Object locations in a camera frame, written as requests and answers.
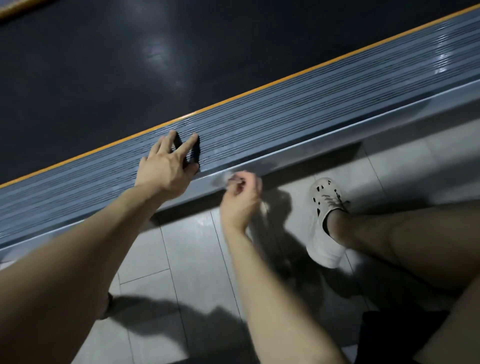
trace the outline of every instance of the ankle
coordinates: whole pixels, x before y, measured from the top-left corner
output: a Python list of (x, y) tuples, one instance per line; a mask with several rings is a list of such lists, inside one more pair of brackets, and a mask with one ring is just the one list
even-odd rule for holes
[(328, 235), (337, 243), (343, 246), (347, 246), (348, 237), (351, 231), (350, 223), (352, 216), (343, 210), (337, 209), (331, 211), (325, 221)]

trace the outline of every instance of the black shorts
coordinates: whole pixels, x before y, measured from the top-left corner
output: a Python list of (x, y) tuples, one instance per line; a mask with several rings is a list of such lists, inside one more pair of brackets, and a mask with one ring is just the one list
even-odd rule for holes
[(412, 357), (448, 314), (448, 311), (364, 313), (355, 364), (416, 363)]

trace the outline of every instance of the right arm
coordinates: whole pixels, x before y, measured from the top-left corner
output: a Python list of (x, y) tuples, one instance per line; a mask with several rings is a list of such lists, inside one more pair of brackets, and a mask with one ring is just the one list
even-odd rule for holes
[(260, 204), (261, 181), (238, 172), (220, 206), (222, 228), (258, 357), (269, 363), (346, 363), (330, 336), (303, 302), (268, 268), (245, 231)]

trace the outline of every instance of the hand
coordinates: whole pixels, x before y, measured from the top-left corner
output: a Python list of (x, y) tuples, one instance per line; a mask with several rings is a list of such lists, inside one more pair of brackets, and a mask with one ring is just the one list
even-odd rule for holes
[(243, 182), (230, 181), (220, 205), (220, 218), (225, 233), (245, 233), (252, 215), (258, 209), (262, 193), (262, 180), (249, 172), (237, 172), (235, 176)]
[(170, 130), (167, 136), (161, 136), (154, 144), (148, 157), (140, 160), (135, 186), (151, 189), (154, 196), (171, 200), (185, 192), (190, 181), (198, 171), (197, 163), (189, 163), (185, 169), (183, 161), (198, 140), (194, 133), (175, 152), (172, 145), (177, 132)]

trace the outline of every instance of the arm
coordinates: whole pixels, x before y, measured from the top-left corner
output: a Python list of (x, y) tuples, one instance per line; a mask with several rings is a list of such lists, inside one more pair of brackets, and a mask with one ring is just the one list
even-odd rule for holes
[(246, 236), (248, 222), (260, 204), (261, 181), (247, 172), (238, 172), (237, 176), (245, 183), (230, 183), (220, 214), (260, 361), (263, 364), (346, 363), (330, 336), (268, 268)]
[(171, 131), (140, 161), (135, 186), (84, 222), (0, 274), (3, 363), (69, 363), (88, 335), (141, 226), (181, 195), (198, 170), (182, 162), (194, 134), (174, 153)]

